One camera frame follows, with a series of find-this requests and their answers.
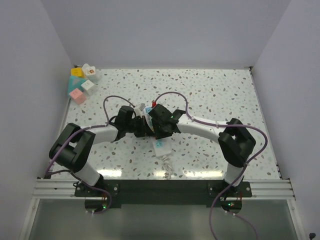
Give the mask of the white power strip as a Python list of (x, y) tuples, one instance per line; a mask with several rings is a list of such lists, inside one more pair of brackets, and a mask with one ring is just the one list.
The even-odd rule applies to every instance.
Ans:
[(172, 152), (172, 149), (171, 149), (169, 140), (167, 138), (156, 139), (154, 127), (152, 124), (152, 118), (149, 115), (149, 112), (151, 110), (152, 110), (152, 107), (145, 107), (143, 110), (143, 113), (145, 116), (146, 123), (154, 135), (151, 137), (152, 139), (151, 142), (155, 151), (155, 155), (157, 158), (163, 158), (164, 156), (169, 156)]

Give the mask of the white cube plug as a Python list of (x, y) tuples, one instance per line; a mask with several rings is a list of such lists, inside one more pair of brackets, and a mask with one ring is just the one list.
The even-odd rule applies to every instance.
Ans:
[(84, 83), (82, 83), (81, 87), (83, 91), (89, 96), (92, 96), (97, 92), (97, 85), (92, 81), (90, 81), (89, 79), (86, 80)]

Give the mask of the pink cube plug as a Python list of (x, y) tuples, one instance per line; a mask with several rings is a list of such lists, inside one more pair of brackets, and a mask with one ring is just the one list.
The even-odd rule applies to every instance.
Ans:
[(81, 105), (87, 100), (85, 94), (78, 88), (72, 90), (69, 96), (77, 105)]

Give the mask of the teal triangular socket block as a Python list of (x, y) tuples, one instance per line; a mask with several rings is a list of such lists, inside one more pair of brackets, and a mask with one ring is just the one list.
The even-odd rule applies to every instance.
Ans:
[(75, 90), (79, 89), (80, 91), (84, 91), (82, 88), (82, 84), (86, 81), (86, 79), (71, 75), (68, 80), (68, 89), (67, 95), (70, 96), (70, 93)]

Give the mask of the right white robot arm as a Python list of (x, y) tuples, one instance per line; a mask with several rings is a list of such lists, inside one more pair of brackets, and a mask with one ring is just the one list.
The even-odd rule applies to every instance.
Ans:
[(223, 192), (233, 197), (241, 190), (243, 170), (256, 140), (240, 120), (232, 118), (231, 121), (219, 122), (195, 118), (180, 109), (170, 112), (161, 104), (156, 104), (146, 113), (157, 139), (168, 138), (173, 134), (191, 134), (219, 144), (223, 157), (228, 162)]

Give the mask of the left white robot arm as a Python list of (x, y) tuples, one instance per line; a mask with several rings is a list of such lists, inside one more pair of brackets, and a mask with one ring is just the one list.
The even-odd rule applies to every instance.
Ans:
[(134, 108), (124, 105), (113, 118), (114, 122), (102, 125), (80, 127), (74, 123), (67, 124), (49, 151), (49, 165), (57, 163), (65, 167), (86, 183), (88, 193), (99, 196), (105, 188), (104, 177), (88, 163), (92, 146), (118, 141), (127, 133), (145, 136), (144, 108), (144, 104)]

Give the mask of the yellow cube plug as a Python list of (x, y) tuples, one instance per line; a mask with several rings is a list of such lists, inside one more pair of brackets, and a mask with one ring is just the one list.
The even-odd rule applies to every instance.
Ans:
[(75, 76), (75, 77), (78, 77), (78, 78), (84, 78), (85, 77), (85, 74), (82, 70), (81, 67), (74, 67), (70, 70), (70, 74), (72, 76)]

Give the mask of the white cube with picture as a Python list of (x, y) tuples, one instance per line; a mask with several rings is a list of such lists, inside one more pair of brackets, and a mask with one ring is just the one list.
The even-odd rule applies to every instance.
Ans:
[(100, 80), (95, 66), (90, 66), (89, 64), (85, 63), (81, 69), (85, 77), (91, 82), (95, 83)]

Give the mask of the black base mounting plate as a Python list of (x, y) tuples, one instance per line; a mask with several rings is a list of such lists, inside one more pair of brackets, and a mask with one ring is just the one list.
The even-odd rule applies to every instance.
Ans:
[[(108, 195), (85, 184), (74, 182), (74, 196), (85, 198), (86, 210), (102, 210), (108, 206)], [(110, 208), (122, 205), (202, 205), (210, 207), (215, 197), (226, 188), (224, 180), (104, 180), (104, 190), (111, 195)], [(227, 206), (231, 198), (240, 202), (252, 197), (250, 183), (243, 181), (229, 188), (220, 199)], [(220, 199), (215, 207), (220, 207)]]

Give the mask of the aluminium frame rail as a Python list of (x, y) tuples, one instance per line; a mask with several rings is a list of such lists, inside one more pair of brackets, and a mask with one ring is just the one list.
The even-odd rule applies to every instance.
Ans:
[[(74, 179), (38, 179), (31, 197), (33, 199), (73, 199)], [(289, 180), (250, 180), (251, 200), (294, 200), (295, 194)]]

